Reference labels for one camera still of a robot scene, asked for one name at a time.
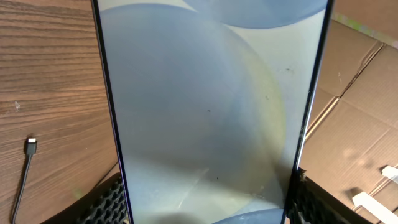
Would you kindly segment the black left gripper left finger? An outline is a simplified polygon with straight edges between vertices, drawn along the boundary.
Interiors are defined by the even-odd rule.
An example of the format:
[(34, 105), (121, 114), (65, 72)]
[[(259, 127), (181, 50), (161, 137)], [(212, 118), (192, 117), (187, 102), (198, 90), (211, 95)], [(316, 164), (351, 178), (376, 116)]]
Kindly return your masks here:
[(126, 218), (124, 186), (116, 173), (43, 224), (124, 224)]

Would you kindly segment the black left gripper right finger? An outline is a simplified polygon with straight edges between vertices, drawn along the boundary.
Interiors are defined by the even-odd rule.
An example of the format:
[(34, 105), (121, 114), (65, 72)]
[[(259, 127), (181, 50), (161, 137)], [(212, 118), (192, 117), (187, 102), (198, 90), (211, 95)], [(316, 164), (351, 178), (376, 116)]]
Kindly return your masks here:
[(292, 224), (370, 224), (309, 179), (301, 168), (289, 185), (285, 214)]

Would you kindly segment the blue screen smartphone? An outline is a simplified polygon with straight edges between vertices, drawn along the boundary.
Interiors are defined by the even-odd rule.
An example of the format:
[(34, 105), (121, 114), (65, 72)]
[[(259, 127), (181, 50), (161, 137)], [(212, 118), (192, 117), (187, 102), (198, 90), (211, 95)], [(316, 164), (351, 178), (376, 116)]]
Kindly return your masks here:
[(131, 223), (284, 223), (327, 0), (93, 0)]

